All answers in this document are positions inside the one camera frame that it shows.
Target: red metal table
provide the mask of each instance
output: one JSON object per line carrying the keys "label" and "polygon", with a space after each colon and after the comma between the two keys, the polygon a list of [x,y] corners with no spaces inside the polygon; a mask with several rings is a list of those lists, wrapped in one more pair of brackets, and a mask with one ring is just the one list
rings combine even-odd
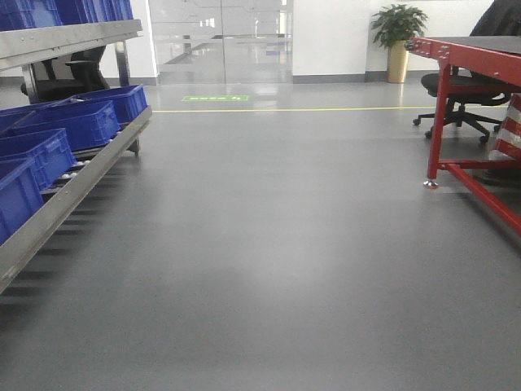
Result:
{"label": "red metal table", "polygon": [[[521,37],[415,37],[412,38],[411,51],[416,55],[437,59],[440,66],[436,115],[427,168],[427,180],[424,186],[430,189],[437,188],[438,185],[435,179],[438,170],[449,171],[506,224],[512,227],[518,235],[521,235],[521,217],[465,171],[466,169],[521,168],[521,161],[440,159],[444,110],[449,94],[465,92],[520,92]],[[510,85],[451,85],[450,72],[452,66],[478,72]]]}

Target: metal shelf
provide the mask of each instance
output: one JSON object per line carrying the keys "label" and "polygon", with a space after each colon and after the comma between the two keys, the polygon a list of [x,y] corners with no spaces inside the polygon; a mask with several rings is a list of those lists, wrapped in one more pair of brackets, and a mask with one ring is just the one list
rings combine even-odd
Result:
{"label": "metal shelf", "polygon": [[[30,64],[115,43],[120,84],[127,86],[129,66],[125,40],[137,37],[138,31],[141,30],[140,20],[118,20],[0,32],[0,70],[22,66],[29,100],[35,103],[37,100],[33,95],[36,90],[33,88],[33,71]],[[151,113],[149,107],[128,124],[111,143],[101,149],[90,163],[77,173],[75,178],[61,187],[0,246],[0,293],[89,194],[123,152],[129,150],[138,154],[138,136],[147,126]]]}
{"label": "metal shelf", "polygon": [[92,161],[78,171],[11,238],[0,246],[0,293],[27,265],[38,249],[89,194],[119,157],[136,143],[152,114],[147,108],[128,124]]}
{"label": "metal shelf", "polygon": [[141,20],[0,32],[0,71],[138,36]]}

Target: office chair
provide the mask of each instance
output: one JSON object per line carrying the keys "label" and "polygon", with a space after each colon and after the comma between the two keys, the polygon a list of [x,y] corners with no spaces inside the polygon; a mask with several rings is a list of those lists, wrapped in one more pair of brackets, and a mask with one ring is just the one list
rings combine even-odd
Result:
{"label": "office chair", "polygon": [[[521,0],[495,0],[494,3],[481,16],[477,25],[471,32],[471,37],[477,36],[509,36],[519,35],[521,31]],[[483,84],[501,84],[500,81],[486,77],[475,72],[470,76],[458,74],[458,67],[452,67],[450,84],[459,86],[482,86]],[[427,89],[430,96],[438,95],[439,73],[429,73],[422,77],[421,83]],[[510,100],[510,93],[490,94],[449,94],[445,107],[444,126],[456,124],[461,127],[465,122],[483,134],[479,138],[481,143],[486,143],[490,138],[490,132],[480,122],[495,124],[495,131],[499,130],[500,120],[480,116],[466,111],[467,104],[479,104],[481,106],[498,106]],[[421,114],[413,120],[414,125],[419,125],[422,118],[434,118],[435,113]],[[425,132],[426,138],[432,137],[432,127]]]}
{"label": "office chair", "polygon": [[[109,88],[99,70],[105,46],[35,63],[36,90],[41,102]],[[25,83],[20,87],[27,94]]]}

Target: green floor marking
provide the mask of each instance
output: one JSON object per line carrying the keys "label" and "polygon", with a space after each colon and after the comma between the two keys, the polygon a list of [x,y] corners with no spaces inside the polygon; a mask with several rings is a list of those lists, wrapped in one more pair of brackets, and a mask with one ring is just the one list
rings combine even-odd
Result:
{"label": "green floor marking", "polygon": [[183,102],[244,102],[250,95],[188,95]]}

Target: red crossbar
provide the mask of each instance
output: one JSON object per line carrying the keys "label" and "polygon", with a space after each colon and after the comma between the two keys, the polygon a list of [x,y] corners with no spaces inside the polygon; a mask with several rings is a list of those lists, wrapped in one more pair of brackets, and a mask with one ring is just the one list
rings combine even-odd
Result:
{"label": "red crossbar", "polygon": [[519,169],[519,160],[440,160],[438,169],[448,169],[448,165],[458,165],[462,169]]}
{"label": "red crossbar", "polygon": [[481,183],[473,179],[466,171],[456,164],[447,165],[447,170],[459,179],[470,191],[482,200],[497,216],[521,235],[521,218],[494,194],[485,189]]}

